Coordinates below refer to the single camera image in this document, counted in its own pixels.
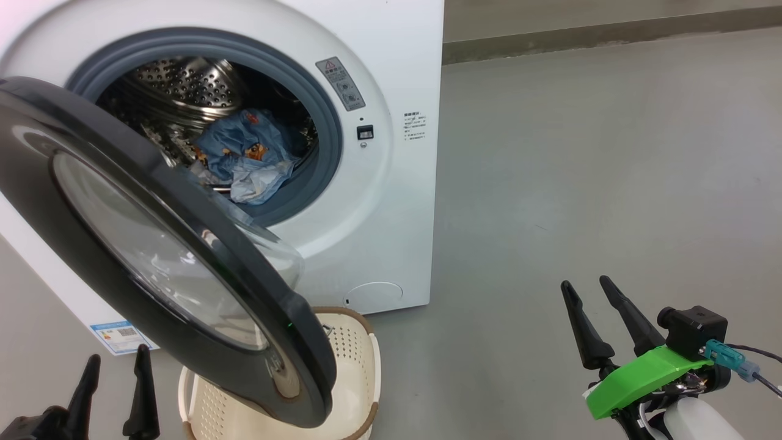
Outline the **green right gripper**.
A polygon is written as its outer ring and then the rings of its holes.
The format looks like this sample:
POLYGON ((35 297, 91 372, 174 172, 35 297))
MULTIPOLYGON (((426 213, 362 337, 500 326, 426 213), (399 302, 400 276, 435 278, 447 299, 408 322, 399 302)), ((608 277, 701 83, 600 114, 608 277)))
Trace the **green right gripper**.
POLYGON ((599 282, 608 302, 620 314, 637 358, 622 367, 612 362, 612 346, 590 323, 570 281, 562 281, 560 289, 582 365, 601 374, 585 398, 595 420, 614 417, 618 411, 642 403, 663 409, 677 399, 715 392, 731 382, 728 368, 706 360, 690 361, 663 346, 665 338, 614 281, 602 275, 599 282))

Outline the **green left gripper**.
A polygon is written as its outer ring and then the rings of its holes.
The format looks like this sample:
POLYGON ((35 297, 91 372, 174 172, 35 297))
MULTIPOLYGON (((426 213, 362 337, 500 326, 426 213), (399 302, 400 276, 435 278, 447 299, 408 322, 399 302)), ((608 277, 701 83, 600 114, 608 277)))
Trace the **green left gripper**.
MULTIPOLYGON (((101 357, 92 354, 76 385, 68 410, 52 406, 36 417, 17 417, 0 432, 0 440, 89 440, 92 399, 100 382, 101 357)), ((134 363, 136 384, 122 434, 129 440, 157 440, 158 406, 149 347, 141 343, 134 363)))

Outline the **round black glass washer door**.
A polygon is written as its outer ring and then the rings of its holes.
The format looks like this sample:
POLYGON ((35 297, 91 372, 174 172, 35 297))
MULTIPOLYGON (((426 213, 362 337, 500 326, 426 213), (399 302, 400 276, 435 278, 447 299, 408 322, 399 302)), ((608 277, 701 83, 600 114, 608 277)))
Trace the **round black glass washer door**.
POLYGON ((174 359, 299 428, 332 409, 336 364, 295 292, 304 259, 108 112, 0 79, 0 195, 74 275, 174 359))

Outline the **white cream garment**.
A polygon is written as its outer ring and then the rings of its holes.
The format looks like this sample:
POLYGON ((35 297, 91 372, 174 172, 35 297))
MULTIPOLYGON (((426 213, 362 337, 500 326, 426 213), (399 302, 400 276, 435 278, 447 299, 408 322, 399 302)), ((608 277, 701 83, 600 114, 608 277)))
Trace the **white cream garment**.
POLYGON ((294 167, 292 161, 271 164, 243 159, 237 162, 232 170, 232 201, 238 204, 264 204, 291 177, 294 167))

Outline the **blue cartoon print garment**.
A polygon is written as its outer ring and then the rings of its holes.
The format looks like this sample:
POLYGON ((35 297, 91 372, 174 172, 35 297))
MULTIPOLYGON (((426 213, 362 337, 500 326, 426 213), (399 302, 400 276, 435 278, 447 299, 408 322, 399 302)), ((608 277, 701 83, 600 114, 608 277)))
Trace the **blue cartoon print garment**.
POLYGON ((285 183, 301 156, 295 153, 297 139, 267 109, 242 109, 209 125, 194 142, 199 159, 211 178, 227 184, 234 170, 273 170, 285 183))

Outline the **white front-load washing machine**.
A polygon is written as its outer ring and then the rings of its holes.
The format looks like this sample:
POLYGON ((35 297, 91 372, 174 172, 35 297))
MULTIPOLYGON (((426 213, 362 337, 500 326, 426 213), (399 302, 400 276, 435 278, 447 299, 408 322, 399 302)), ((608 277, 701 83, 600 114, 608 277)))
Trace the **white front-load washing machine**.
POLYGON ((297 292, 361 314, 428 304, 432 276, 444 0, 0 0, 0 79, 66 89, 81 62, 168 28, 248 37, 298 62, 334 104, 343 153, 314 203, 268 226, 305 261, 297 292), (366 107, 346 111, 316 62, 337 57, 366 107), (428 118, 402 138, 403 114, 428 118), (373 125, 374 139, 356 128, 373 125))

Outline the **steel washing machine drum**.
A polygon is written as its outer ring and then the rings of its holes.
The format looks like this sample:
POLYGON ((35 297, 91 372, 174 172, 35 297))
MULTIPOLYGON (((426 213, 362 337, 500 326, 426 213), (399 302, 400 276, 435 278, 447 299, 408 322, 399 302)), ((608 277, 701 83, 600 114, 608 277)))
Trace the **steel washing machine drum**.
POLYGON ((265 109, 291 130, 301 160, 276 194, 303 175, 320 150, 315 121, 288 87, 227 59, 179 56, 147 62, 115 79, 96 102, 150 140, 168 164, 184 167, 218 200, 238 208, 259 205, 234 203, 232 183, 212 179, 194 147, 196 138, 213 122, 243 109, 265 109))

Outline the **grey rubber door gasket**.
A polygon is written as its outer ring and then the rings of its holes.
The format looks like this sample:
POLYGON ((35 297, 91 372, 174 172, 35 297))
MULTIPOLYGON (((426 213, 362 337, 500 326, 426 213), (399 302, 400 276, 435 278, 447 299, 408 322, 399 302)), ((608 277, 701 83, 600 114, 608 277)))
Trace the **grey rubber door gasket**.
POLYGON ((81 62, 68 78, 66 89, 98 105, 96 101, 101 92, 123 73, 147 62, 179 56, 227 59, 276 79, 288 87, 310 112, 318 131, 320 150, 316 159, 305 167, 305 173, 293 184, 282 188, 268 203, 245 209, 218 200, 212 192, 197 184, 184 167, 169 164, 170 167, 230 215, 258 226, 285 222, 301 214, 321 197, 343 156, 340 117, 316 79, 298 62, 268 45, 215 29, 174 27, 141 32, 109 43, 81 62))

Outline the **blue energy label sticker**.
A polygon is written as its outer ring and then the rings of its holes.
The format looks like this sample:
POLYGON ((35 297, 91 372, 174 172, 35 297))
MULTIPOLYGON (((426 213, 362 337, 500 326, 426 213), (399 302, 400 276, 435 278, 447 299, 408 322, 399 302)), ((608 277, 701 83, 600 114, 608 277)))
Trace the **blue energy label sticker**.
POLYGON ((156 343, 128 321, 95 324, 89 328, 114 356, 136 353, 141 345, 145 345, 149 350, 159 349, 156 343))

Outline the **cream perforated laundry basket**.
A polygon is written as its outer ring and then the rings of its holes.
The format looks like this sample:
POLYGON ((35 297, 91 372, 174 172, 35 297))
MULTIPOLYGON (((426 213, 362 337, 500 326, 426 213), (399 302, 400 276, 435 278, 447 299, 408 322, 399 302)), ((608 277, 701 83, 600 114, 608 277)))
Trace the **cream perforated laundry basket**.
POLYGON ((178 382, 186 440, 372 440, 382 392, 382 361, 374 329, 347 307, 315 307, 336 360, 333 407, 318 428, 296 428, 257 412, 187 368, 178 382))

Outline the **small printed text sticker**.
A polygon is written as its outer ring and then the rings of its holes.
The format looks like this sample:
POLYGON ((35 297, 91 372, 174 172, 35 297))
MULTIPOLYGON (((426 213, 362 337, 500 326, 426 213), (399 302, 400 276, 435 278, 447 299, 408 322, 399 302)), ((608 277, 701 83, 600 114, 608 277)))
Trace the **small printed text sticker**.
POLYGON ((426 137, 428 118, 422 112, 405 112, 403 114, 402 138, 404 141, 416 141, 426 137))

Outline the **grey warning label sticker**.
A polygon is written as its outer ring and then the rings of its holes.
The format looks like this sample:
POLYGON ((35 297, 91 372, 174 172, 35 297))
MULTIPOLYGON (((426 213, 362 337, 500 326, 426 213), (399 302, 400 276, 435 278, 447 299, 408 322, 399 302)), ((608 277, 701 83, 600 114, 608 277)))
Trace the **grey warning label sticker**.
POLYGON ((315 65, 332 86, 346 111, 357 111, 366 107, 364 98, 354 79, 339 58, 322 59, 316 62, 315 65))

